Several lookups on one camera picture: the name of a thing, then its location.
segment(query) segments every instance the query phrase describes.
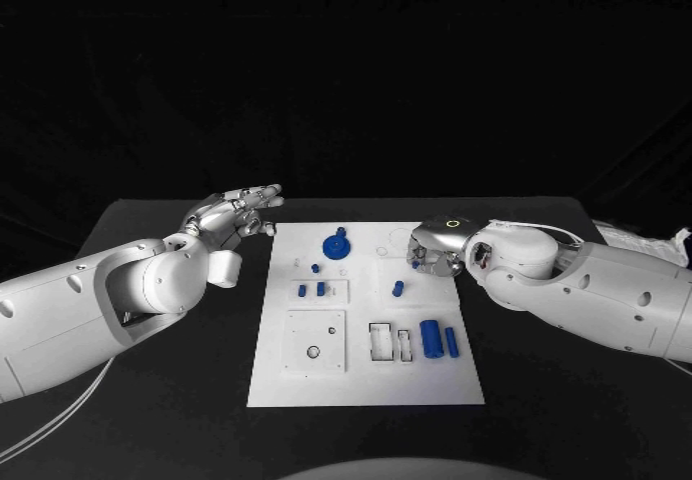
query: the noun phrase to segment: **white plastic board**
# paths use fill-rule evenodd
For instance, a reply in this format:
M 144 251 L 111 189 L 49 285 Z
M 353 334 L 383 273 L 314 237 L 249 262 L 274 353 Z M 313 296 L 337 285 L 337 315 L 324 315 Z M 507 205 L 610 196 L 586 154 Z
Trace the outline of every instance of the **white plastic board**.
M 416 273 L 405 261 L 408 238 L 418 224 L 277 225 L 248 407 L 484 404 L 454 280 Z M 326 258 L 321 243 L 340 226 L 351 251 L 334 261 Z M 320 266 L 317 274 L 310 269 L 314 263 Z M 392 295 L 396 280 L 403 281 L 401 297 Z M 324 297 L 315 298 L 318 281 L 327 288 Z M 298 297 L 301 283 L 313 287 L 313 296 L 308 288 L 305 297 Z M 334 286 L 336 295 L 330 295 Z M 324 333 L 339 321 L 337 314 L 343 321 L 343 362 L 328 370 L 327 363 L 320 367 L 313 360 L 328 359 L 331 366 L 333 359 L 341 359 L 331 345 L 339 345 L 336 332 Z M 310 319 L 302 322 L 304 332 L 295 334 L 300 340 L 291 339 L 295 318 Z M 458 358 L 448 356 L 444 340 L 445 356 L 424 357 L 419 322 L 428 319 L 439 322 L 441 332 L 454 327 Z M 370 323 L 390 324 L 393 361 L 370 360 Z M 411 362 L 401 361 L 399 330 L 409 331 Z M 310 358 L 314 349 L 308 355 L 313 345 L 307 343 L 317 342 L 320 354 Z M 292 359 L 288 369 L 287 359 Z

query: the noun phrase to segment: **blue cylinder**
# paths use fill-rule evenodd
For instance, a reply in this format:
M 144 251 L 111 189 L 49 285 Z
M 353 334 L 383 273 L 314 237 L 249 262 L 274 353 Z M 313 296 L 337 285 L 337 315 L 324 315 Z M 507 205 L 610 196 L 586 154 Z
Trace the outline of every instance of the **blue cylinder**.
M 401 280 L 396 280 L 396 283 L 393 284 L 392 295 L 395 297 L 401 297 L 402 293 L 403 293 L 403 282 Z
M 421 322 L 421 337 L 425 358 L 444 357 L 442 337 L 439 336 L 437 320 L 424 320 Z
M 444 336 L 447 337 L 447 350 L 450 351 L 450 357 L 458 357 L 457 339 L 454 337 L 454 329 L 447 327 L 444 329 Z
M 321 251 L 324 256 L 331 260 L 346 258 L 350 253 L 350 242 L 346 238 L 346 229 L 339 227 L 336 235 L 331 235 L 321 244 Z

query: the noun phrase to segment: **cable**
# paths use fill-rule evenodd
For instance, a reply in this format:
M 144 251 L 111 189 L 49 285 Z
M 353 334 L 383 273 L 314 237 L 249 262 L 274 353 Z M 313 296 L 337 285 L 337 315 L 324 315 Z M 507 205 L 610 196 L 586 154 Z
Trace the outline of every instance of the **cable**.
M 566 230 L 562 230 L 558 227 L 550 227 L 549 225 L 540 225 L 537 223 L 507 222 L 504 220 L 490 220 L 490 223 L 494 223 L 497 225 L 516 225 L 519 227 L 536 227 L 536 228 L 546 228 L 548 230 L 556 230 L 558 232 L 562 232 L 566 235 L 569 235 L 574 241 L 576 241 L 578 243 L 584 243 L 584 239 L 578 237 L 572 232 L 568 232 Z
M 43 440 L 43 438 L 47 437 L 47 435 L 50 435 L 50 433 L 55 432 L 55 430 L 57 429 L 57 427 L 67 421 L 67 418 L 75 414 L 76 410 L 79 410 L 79 407 L 85 404 L 86 400 L 89 399 L 91 397 L 91 394 L 93 393 L 93 391 L 96 390 L 96 387 L 101 383 L 101 380 L 104 379 L 104 376 L 105 376 L 105 372 L 108 371 L 108 368 L 112 364 L 112 360 L 115 359 L 115 357 L 112 357 L 109 360 L 108 360 L 108 363 L 105 364 L 105 367 L 104 369 L 101 370 L 101 373 L 98 374 L 96 378 L 93 379 L 93 382 L 91 383 L 89 387 L 86 388 L 86 390 L 83 391 L 82 395 L 79 396 L 79 398 L 75 400 L 75 402 L 72 403 L 72 405 L 63 410 L 63 412 L 50 420 L 50 422 L 46 423 L 46 425 L 43 425 L 43 427 L 39 428 L 39 430 L 36 430 L 36 432 L 33 432 L 31 435 L 29 435 L 17 444 L 14 444 L 7 450 L 4 450 L 1 453 L 0 453 L 0 464 L 3 464 L 7 460 L 10 460 L 13 457 L 16 457 L 24 450 L 27 450 L 29 448 L 31 448 L 39 442 L 40 440 Z
M 677 370 L 682 370 L 687 375 L 692 375 L 692 372 L 686 369 L 682 368 L 676 362 L 673 362 L 669 358 L 663 358 L 663 360 L 674 367 Z

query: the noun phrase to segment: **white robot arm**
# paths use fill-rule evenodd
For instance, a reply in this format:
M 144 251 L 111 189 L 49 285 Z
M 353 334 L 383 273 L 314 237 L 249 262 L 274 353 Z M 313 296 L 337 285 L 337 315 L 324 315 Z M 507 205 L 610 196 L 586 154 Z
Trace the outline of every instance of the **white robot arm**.
M 206 283 L 235 286 L 242 237 L 274 234 L 256 209 L 279 185 L 212 195 L 177 233 L 144 239 L 0 284 L 0 402 L 76 377 L 166 329 Z
M 504 308 L 610 348 L 692 362 L 692 272 L 664 260 L 549 226 L 491 220 L 478 228 L 439 216 L 412 232 L 408 263 L 438 276 L 458 275 L 465 264 Z

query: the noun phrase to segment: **silver robotic hand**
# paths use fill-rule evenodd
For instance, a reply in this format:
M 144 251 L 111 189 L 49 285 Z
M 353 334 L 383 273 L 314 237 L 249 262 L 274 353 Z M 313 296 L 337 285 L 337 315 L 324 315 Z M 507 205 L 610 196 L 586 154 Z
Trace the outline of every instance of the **silver robotic hand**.
M 442 277 L 465 266 L 503 308 L 529 311 L 594 343 L 692 362 L 692 271 L 664 260 L 548 225 L 490 220 L 478 228 L 450 216 L 413 229 L 406 260 Z
M 206 284 L 238 281 L 233 249 L 274 234 L 259 212 L 284 203 L 279 185 L 212 195 L 178 231 L 141 239 L 0 284 L 0 403 L 70 380 L 163 331 Z

